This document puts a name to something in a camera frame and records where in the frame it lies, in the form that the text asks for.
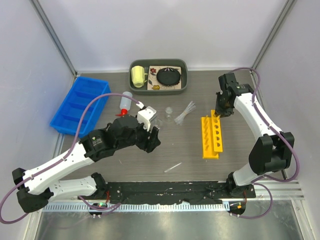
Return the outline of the yellow test tube rack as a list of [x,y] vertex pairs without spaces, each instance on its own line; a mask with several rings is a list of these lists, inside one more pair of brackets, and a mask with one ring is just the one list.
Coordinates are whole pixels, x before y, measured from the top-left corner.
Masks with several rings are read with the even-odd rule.
[[216,110],[211,110],[211,115],[201,117],[202,158],[219,159],[223,152],[222,130],[220,116]]

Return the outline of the glass test tube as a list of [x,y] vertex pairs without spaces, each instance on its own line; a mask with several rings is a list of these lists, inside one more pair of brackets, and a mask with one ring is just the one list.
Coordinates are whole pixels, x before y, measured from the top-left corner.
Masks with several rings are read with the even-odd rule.
[[164,173],[168,173],[169,171],[173,170],[174,168],[176,168],[176,167],[180,166],[181,164],[182,164],[182,162],[180,162],[180,163],[178,163],[178,164],[176,164],[176,165],[174,165],[174,166],[172,166],[172,167],[170,167],[170,168],[166,169],[166,170],[164,171]]

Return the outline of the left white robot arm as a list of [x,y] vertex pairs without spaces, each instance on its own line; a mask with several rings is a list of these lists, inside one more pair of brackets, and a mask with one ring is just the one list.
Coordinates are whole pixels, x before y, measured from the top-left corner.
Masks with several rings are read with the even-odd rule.
[[41,166],[30,170],[15,169],[12,177],[18,186],[16,195],[22,210],[32,213],[54,200],[75,196],[102,199],[108,186],[100,173],[72,180],[62,178],[127,147],[137,146],[151,153],[161,144],[156,122],[156,117],[142,121],[131,115],[122,116],[105,128],[91,131],[76,142],[73,148]]

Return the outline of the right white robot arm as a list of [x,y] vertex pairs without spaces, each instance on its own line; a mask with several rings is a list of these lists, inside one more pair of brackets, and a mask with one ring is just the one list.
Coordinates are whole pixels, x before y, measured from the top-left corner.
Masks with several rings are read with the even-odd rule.
[[226,179],[226,193],[236,198],[256,179],[289,168],[295,138],[272,122],[257,102],[253,88],[238,83],[233,72],[221,75],[218,82],[220,91],[216,94],[215,116],[225,118],[238,111],[256,139],[248,163]]

